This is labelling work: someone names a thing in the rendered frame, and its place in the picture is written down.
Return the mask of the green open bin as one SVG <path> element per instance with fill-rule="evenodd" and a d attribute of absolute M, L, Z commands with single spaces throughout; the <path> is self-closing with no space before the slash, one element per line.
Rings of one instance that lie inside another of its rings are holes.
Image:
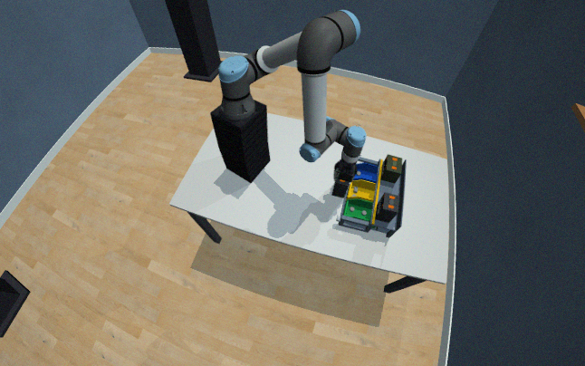
<path fill-rule="evenodd" d="M 345 204 L 343 215 L 348 217 L 354 217 L 360 220 L 369 221 L 371 218 L 372 206 L 373 202 L 369 202 L 367 200 L 359 198 L 349 199 Z M 350 207 L 355 208 L 353 212 L 350 211 Z M 365 216 L 361 214 L 363 210 L 367 212 Z"/>

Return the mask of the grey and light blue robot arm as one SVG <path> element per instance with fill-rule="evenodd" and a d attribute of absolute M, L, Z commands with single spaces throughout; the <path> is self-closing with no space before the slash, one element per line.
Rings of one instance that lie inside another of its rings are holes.
<path fill-rule="evenodd" d="M 263 46 L 244 57 L 226 58 L 218 68 L 223 116 L 229 120 L 251 116 L 255 102 L 250 94 L 250 84 L 276 72 L 279 68 L 276 66 L 297 60 L 297 70 L 302 74 L 304 124 L 300 155 L 304 160 L 314 162 L 333 142 L 337 142 L 343 146 L 342 158 L 349 163 L 357 162 L 365 144 L 365 130 L 357 126 L 347 127 L 326 116 L 326 105 L 327 72 L 331 69 L 331 59 L 335 53 L 353 45 L 359 37 L 357 17 L 347 10 L 337 10 L 310 21 L 302 32 L 271 47 Z"/>

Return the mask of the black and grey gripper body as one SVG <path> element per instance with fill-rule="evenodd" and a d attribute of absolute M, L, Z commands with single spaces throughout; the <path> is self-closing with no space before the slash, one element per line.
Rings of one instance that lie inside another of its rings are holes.
<path fill-rule="evenodd" d="M 339 165 L 339 169 L 338 169 L 338 172 L 340 173 L 338 179 L 351 182 L 352 181 L 351 178 L 353 178 L 354 170 L 355 170 L 355 166 L 356 166 L 356 163 L 357 162 L 355 162 L 355 163 L 349 163 L 349 162 L 346 162 L 341 157 L 341 159 L 340 159 L 340 165 Z M 342 168 L 343 167 L 343 164 L 344 164 L 344 168 Z M 352 164 L 353 164 L 353 167 L 352 167 Z M 350 168 L 352 168 L 352 169 L 350 169 Z"/>

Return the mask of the yellow open bin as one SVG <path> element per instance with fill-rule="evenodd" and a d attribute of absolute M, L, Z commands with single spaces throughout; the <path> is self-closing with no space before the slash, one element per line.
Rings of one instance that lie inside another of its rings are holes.
<path fill-rule="evenodd" d="M 354 187 L 358 187 L 358 193 L 353 192 Z M 347 200 L 359 198 L 359 199 L 365 199 L 365 200 L 368 200 L 370 202 L 373 202 L 374 194 L 375 194 L 375 187 L 376 187 L 376 183 L 368 182 L 368 181 L 362 180 L 362 179 L 361 180 L 354 180 L 351 182 L 351 184 L 349 186 Z M 353 194 L 355 194 L 356 197 L 352 197 Z"/>

